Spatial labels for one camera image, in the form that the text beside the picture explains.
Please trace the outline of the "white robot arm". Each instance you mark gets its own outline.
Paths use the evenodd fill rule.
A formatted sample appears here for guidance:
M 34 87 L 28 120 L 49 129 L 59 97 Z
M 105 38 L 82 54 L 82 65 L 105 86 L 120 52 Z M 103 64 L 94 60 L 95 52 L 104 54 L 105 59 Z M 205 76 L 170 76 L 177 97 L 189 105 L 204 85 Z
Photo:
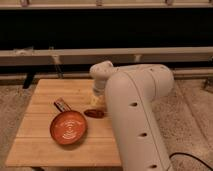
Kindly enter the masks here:
M 171 92 L 174 76 L 161 64 L 90 68 L 93 92 L 105 96 L 123 171 L 173 171 L 151 102 Z

